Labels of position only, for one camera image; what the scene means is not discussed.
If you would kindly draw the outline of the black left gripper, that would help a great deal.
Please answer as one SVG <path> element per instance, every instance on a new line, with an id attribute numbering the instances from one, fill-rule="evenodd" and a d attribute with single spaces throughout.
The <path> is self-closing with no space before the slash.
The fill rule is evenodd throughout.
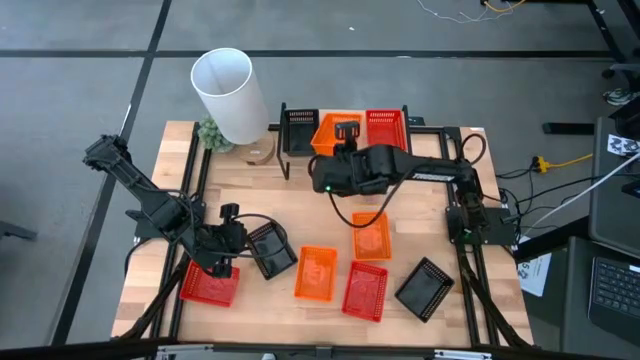
<path id="1" fill-rule="evenodd" d="M 230 221 L 221 225 L 203 225 L 202 263 L 214 265 L 214 278 L 228 279 L 232 277 L 232 260 L 245 248 L 247 229 L 233 220 L 239 214 L 237 203 L 227 203 L 220 207 L 219 217 L 223 221 Z"/>

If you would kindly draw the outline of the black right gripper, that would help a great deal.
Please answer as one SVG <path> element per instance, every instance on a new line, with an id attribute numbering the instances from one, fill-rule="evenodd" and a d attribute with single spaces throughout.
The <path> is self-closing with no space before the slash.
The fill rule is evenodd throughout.
<path id="1" fill-rule="evenodd" d="M 350 150 L 357 150 L 360 124 L 336 122 L 334 148 L 346 142 Z M 339 151 L 336 155 L 317 155 L 312 161 L 312 188 L 316 193 L 337 196 L 377 195 L 381 193 L 381 177 L 374 175 L 369 148 L 358 151 Z"/>

